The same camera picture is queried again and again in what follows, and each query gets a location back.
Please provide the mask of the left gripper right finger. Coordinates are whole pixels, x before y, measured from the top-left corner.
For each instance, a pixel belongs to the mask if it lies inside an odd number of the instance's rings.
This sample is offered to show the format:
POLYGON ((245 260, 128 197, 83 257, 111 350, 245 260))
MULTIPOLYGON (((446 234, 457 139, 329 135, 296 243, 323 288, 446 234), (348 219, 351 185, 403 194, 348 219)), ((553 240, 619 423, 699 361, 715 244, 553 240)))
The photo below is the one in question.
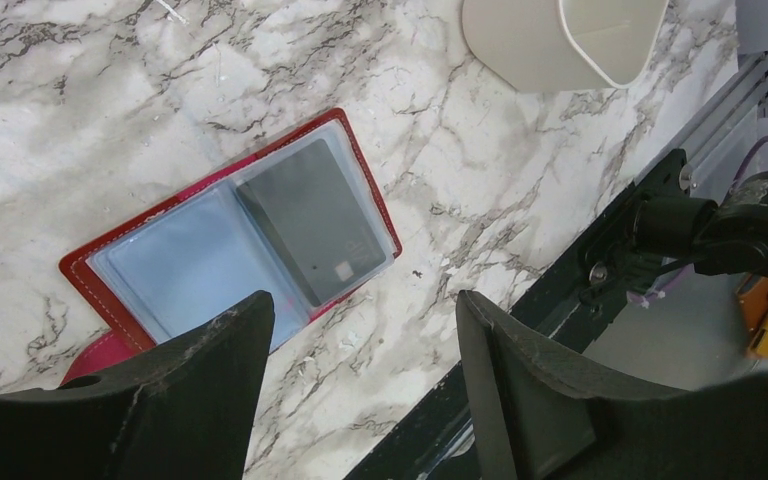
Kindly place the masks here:
POLYGON ((611 369, 458 294, 486 479, 768 479, 768 371, 686 391, 611 369))

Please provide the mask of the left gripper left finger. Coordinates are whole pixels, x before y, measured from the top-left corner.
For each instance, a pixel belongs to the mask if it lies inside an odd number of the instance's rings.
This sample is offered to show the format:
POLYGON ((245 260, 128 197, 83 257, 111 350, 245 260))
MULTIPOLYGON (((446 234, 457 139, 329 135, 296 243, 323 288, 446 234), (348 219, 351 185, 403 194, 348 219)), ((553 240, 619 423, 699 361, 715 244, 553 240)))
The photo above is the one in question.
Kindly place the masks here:
POLYGON ((258 291, 53 390, 0 395, 0 479, 239 479, 274 327, 258 291))

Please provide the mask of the red leather card holder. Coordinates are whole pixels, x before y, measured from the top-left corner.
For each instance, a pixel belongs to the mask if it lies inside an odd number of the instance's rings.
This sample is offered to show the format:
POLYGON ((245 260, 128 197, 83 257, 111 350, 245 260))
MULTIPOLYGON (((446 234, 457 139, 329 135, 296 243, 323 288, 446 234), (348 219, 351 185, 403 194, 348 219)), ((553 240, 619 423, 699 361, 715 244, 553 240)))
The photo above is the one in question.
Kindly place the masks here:
POLYGON ((346 112, 330 109, 266 147, 185 187, 65 255, 60 272, 109 327, 67 379, 120 363, 203 325, 257 291, 271 294, 279 347, 346 300, 402 253, 381 191, 346 112), (314 308, 237 194, 237 187, 317 139, 327 142, 388 255, 314 308))

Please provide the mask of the dark grey credit card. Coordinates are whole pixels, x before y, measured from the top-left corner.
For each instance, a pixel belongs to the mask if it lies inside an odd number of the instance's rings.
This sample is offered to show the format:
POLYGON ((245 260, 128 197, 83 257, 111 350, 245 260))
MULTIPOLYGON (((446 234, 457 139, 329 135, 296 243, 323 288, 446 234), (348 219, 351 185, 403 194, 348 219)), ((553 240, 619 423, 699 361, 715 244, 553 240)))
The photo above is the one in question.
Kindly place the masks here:
POLYGON ((314 308, 388 260, 323 139, 244 181, 237 194, 314 308))

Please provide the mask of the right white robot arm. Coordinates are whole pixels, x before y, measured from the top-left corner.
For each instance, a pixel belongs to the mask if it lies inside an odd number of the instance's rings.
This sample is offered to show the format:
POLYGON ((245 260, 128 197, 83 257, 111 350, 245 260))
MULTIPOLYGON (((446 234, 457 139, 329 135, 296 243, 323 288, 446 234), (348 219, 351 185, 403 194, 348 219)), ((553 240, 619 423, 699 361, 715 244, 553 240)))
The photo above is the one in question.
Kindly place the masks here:
POLYGON ((720 204, 686 195, 646 199, 631 238, 637 251, 692 265, 700 275, 768 278, 768 171, 749 177, 720 204))

